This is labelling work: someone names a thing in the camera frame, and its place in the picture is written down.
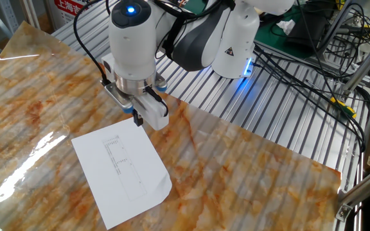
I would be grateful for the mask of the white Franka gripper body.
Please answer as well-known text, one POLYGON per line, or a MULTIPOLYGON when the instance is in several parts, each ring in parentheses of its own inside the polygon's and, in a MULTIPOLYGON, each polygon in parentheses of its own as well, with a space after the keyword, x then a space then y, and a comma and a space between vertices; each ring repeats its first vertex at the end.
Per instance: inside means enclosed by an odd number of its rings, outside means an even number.
POLYGON ((159 92, 167 88, 166 80, 156 73, 154 61, 145 65, 119 65, 111 53, 101 59, 106 77, 108 95, 126 114, 137 111, 154 130, 169 123, 169 109, 159 92))

